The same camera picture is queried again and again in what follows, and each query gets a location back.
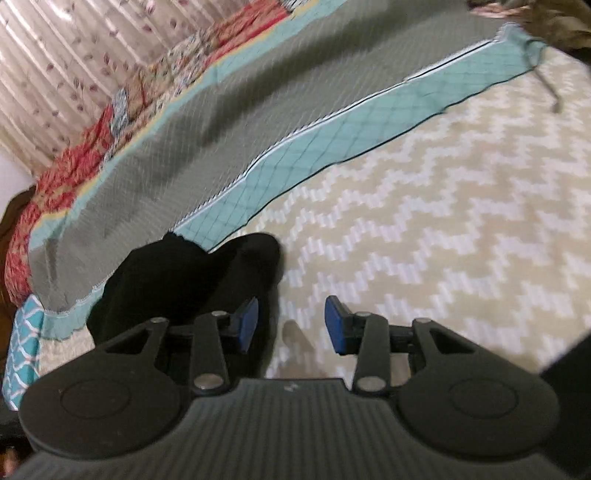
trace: brown wooden furniture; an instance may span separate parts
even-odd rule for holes
[[[0,222],[0,378],[4,375],[8,344],[12,332],[12,321],[14,320],[14,315],[17,311],[17,307],[11,303],[6,287],[4,286],[6,252],[8,250],[10,239],[12,238],[12,233],[17,225],[18,218],[34,193],[35,186],[33,185],[26,192],[21,192],[16,195],[8,203],[6,212],[4,212],[4,217]]]

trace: white wall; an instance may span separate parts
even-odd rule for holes
[[[0,220],[6,205],[17,193],[27,190],[33,184],[33,177],[21,167],[6,159],[0,151]]]

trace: black garment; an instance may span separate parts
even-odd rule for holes
[[[183,325],[202,313],[234,312],[256,297],[259,320],[248,354],[226,356],[231,379],[255,377],[271,340],[270,298],[280,270],[281,246],[265,233],[238,237],[210,254],[167,233],[127,256],[86,324],[98,345],[153,317]]]

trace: gray blanket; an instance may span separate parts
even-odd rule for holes
[[[281,138],[499,26],[469,14],[464,0],[348,0],[192,96],[124,152],[78,220],[30,252],[33,290],[46,309],[68,309]]]

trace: beige curtain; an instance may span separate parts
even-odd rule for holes
[[[38,176],[98,119],[131,70],[244,4],[0,0],[0,148]]]

